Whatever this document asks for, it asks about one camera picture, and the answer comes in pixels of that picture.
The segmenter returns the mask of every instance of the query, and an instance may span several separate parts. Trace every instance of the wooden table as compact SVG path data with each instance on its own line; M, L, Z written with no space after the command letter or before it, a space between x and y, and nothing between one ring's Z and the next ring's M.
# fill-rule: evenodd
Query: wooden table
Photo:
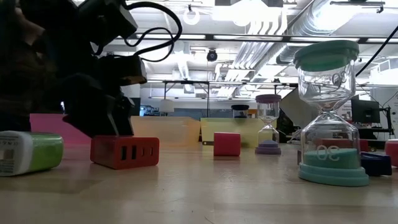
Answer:
M398 175L368 187L297 177L296 146L281 156L214 159L200 146L161 149L158 166L111 170L87 147L47 172L0 178L4 224L398 223Z

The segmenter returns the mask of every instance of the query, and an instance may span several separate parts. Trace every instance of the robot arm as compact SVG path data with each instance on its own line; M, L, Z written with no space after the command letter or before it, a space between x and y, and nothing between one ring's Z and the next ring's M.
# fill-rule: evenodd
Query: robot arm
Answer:
M140 54L170 46L182 33L178 17L169 9L153 2L127 5L124 0L86 0L76 6L72 0L21 0L26 18L45 29L34 47L45 52L59 69L59 83L45 97L48 101L64 101L68 110L65 122L89 137L96 135L133 135L130 115L134 106L121 92L120 86L146 82ZM129 46L127 38L135 33L137 24L131 9L153 7L164 11L178 26L178 33L163 44L137 51L128 57L107 55L98 58L103 47L119 36ZM91 43L98 46L93 52Z

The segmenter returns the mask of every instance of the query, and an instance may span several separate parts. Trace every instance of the printed number 30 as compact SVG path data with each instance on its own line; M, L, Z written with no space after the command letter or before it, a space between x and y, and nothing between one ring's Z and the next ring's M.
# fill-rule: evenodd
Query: printed number 30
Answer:
M339 150L339 147L337 146L330 146L330 147L326 147L324 145L320 145L317 147L317 157L319 160L326 160L327 158L329 158L331 161L338 161L340 159L340 157L336 157L333 158L333 156L335 155L334 153L332 153L332 149L336 149ZM319 150L325 150L325 155L319 155Z

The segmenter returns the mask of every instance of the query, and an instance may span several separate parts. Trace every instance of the security camera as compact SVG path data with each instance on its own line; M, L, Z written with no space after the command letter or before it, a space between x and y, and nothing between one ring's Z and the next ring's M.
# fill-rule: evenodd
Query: security camera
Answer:
M217 60L217 53L215 49L210 49L207 53L207 61L214 62Z

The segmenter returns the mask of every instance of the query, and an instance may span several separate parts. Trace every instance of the glass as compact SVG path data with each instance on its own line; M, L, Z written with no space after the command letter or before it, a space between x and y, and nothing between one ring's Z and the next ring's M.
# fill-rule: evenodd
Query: glass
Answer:
M355 95L358 44L345 42L313 44L296 53L300 98L320 111L301 132L299 176L323 184L362 186L368 185L369 177L361 167L358 130L336 114Z
M249 105L232 105L233 118L248 118Z
M264 127L258 132L256 153L280 154L279 132L272 122L279 117L281 97L274 94L256 96L258 117L264 122Z

